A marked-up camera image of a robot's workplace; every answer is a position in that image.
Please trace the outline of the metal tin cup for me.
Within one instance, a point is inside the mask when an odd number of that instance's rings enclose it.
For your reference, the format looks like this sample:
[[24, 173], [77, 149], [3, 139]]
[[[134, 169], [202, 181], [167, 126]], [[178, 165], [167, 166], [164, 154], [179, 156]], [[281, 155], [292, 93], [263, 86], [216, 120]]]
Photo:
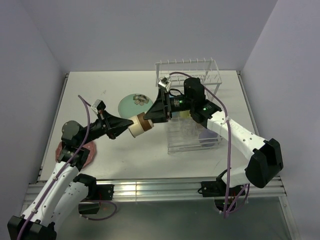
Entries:
[[134, 138], [151, 130], [154, 127], [153, 122], [150, 119], [145, 120], [144, 116], [145, 113], [142, 112], [129, 118], [133, 124], [128, 127], [128, 130]]

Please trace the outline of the green floral plate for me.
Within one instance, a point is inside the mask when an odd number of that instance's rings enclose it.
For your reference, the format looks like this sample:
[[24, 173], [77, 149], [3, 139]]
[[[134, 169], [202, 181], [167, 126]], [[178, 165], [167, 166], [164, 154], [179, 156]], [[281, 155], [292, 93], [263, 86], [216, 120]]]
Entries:
[[144, 94], [129, 94], [119, 102], [118, 113], [121, 118], [129, 119], [147, 112], [152, 105], [153, 101]]

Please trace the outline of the yellow-green faceted mug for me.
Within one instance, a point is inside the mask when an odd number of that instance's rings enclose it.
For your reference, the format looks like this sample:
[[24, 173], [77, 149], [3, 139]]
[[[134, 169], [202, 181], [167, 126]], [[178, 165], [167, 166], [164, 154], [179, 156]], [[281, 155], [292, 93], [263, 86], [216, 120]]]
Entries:
[[190, 112], [188, 110], [185, 110], [185, 111], [180, 111], [178, 113], [178, 117], [182, 118], [182, 119], [188, 119], [188, 118], [191, 117], [191, 115], [190, 115]]

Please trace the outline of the purple plastic cup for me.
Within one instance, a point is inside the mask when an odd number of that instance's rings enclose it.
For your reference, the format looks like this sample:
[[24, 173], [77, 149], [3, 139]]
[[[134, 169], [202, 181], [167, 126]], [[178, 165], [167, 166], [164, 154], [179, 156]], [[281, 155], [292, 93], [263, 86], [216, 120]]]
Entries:
[[213, 147], [218, 141], [218, 134], [205, 128], [199, 134], [198, 141], [202, 147]]

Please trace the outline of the clear glass tumbler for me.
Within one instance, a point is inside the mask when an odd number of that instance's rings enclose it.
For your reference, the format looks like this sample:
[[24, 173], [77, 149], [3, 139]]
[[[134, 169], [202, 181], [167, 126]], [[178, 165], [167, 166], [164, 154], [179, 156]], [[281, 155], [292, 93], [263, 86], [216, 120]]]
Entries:
[[181, 122], [180, 132], [183, 138], [193, 138], [197, 134], [197, 126], [193, 119], [185, 118]]

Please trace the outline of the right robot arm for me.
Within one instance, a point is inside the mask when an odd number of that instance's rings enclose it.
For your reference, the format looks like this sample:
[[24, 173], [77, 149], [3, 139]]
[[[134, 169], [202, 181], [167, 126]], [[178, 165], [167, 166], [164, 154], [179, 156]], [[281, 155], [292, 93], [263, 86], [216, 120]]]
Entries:
[[227, 169], [213, 182], [209, 196], [227, 196], [233, 188], [246, 184], [262, 189], [283, 169], [280, 143], [274, 138], [266, 140], [231, 119], [223, 104], [216, 105], [207, 99], [207, 89], [199, 78], [185, 79], [183, 93], [175, 96], [171, 96], [169, 77], [162, 78], [157, 85], [157, 98], [146, 112], [145, 120], [165, 123], [173, 113], [189, 111], [196, 123], [227, 140], [228, 147], [236, 147], [248, 161], [244, 166], [232, 168], [229, 152]]

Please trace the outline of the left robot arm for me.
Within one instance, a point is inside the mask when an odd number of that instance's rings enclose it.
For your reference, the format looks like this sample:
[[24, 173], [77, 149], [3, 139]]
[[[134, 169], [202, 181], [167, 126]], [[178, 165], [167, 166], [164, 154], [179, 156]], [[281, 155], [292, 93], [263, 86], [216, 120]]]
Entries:
[[98, 193], [95, 177], [82, 174], [90, 150], [84, 145], [104, 135], [114, 140], [134, 122], [97, 112], [97, 120], [86, 127], [71, 120], [62, 127], [59, 157], [44, 187], [21, 216], [7, 223], [12, 240], [54, 240], [63, 222], [82, 200], [94, 199]]

